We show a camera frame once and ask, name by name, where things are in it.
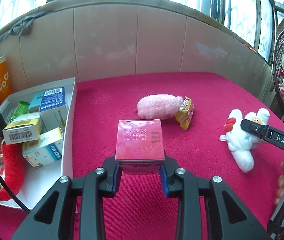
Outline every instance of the silver screw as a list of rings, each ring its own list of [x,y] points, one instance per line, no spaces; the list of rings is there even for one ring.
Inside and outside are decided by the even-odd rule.
[[[185,172],[186,172],[186,170],[183,169],[183,168],[177,168],[177,169],[176,169],[176,173],[177,173],[177,174],[184,174]]]
[[[97,168],[97,169],[95,169],[95,173],[96,174],[102,174],[102,173],[104,173],[104,171],[105,171],[104,168]]]
[[[222,178],[220,176],[214,176],[213,181],[216,183],[220,183],[222,181]]]
[[[59,179],[59,181],[61,182],[61,183],[65,183],[65,182],[67,182],[69,180],[69,178],[67,177],[67,176],[62,176],[62,177],[60,177],[60,179]]]

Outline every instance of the table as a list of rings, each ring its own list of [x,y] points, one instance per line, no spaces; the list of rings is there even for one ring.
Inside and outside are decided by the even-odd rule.
[[[151,94],[187,96],[195,112],[187,131],[175,119],[162,121],[164,147],[180,167],[196,176],[221,176],[239,195],[260,223],[266,227],[274,210],[273,198],[284,151],[270,144],[252,150],[254,168],[243,173],[226,142],[223,125],[229,113],[239,108],[243,115],[265,107],[238,85],[213,73],[156,73],[133,75],[77,84],[78,95],[73,129],[74,177],[86,175],[102,165],[115,151],[118,120],[139,119],[137,102]],[[284,124],[270,112],[269,124],[284,131]],[[201,199],[205,214],[204,202]],[[202,214],[203,239],[207,238]],[[104,200],[108,240],[173,240],[177,199],[166,199],[157,174],[123,175],[114,199]],[[22,211],[0,206],[0,237],[10,239],[24,219]],[[79,235],[76,215],[74,239]]]

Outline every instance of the fluffy pink toy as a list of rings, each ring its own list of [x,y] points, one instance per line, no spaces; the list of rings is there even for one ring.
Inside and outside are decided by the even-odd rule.
[[[178,112],[182,103],[182,97],[150,95],[138,102],[138,115],[143,119],[168,119]]]

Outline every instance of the green wrapper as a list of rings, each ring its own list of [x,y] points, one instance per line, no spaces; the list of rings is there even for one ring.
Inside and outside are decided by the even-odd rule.
[[[30,103],[25,101],[19,101],[17,108],[15,109],[12,117],[10,118],[10,122],[13,122],[18,116],[27,114],[27,108],[29,107]]]

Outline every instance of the white plush toy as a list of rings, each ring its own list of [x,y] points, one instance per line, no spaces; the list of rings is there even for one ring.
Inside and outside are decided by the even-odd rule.
[[[269,111],[265,108],[258,110],[257,114],[249,112],[245,119],[252,122],[266,125],[269,120]],[[229,114],[229,118],[224,125],[225,136],[221,135],[221,141],[227,141],[229,150],[243,172],[249,172],[253,169],[254,160],[250,150],[256,149],[257,146],[264,141],[258,137],[245,132],[241,129],[241,121],[243,120],[242,112],[234,109]]]
[[[150,95],[138,102],[138,115],[143,119],[168,119],[178,112],[182,103],[182,97]]]

